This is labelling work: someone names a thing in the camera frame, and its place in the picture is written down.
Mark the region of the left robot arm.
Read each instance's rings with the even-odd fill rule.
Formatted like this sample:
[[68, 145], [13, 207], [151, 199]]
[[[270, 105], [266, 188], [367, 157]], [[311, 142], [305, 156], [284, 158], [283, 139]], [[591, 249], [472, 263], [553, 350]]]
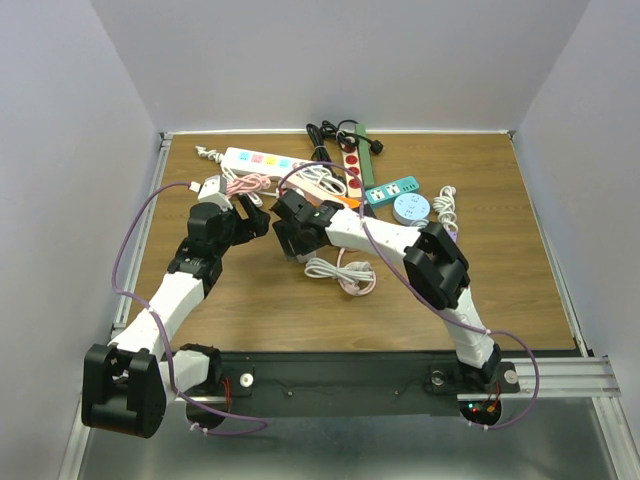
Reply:
[[141, 300], [138, 316], [109, 344], [93, 345], [83, 365], [81, 420], [87, 427], [142, 438], [153, 436], [166, 407], [185, 399], [189, 389], [224, 393], [232, 404], [232, 382], [214, 347], [186, 344], [172, 351], [171, 338], [202, 303], [222, 273], [230, 247], [264, 236], [270, 216], [246, 196], [245, 212], [202, 202], [187, 220], [187, 235], [169, 262], [150, 300]]

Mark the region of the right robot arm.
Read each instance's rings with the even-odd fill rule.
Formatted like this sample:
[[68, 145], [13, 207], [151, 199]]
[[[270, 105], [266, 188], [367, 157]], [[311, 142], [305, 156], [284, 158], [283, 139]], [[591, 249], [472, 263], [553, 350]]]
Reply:
[[400, 280], [443, 320], [454, 341], [463, 384], [482, 390], [495, 381], [500, 348], [474, 305], [469, 263], [441, 224], [392, 224], [331, 201], [315, 206], [293, 190], [276, 200], [272, 212], [278, 217], [273, 228], [290, 259], [332, 246], [376, 255], [394, 274], [403, 267]]

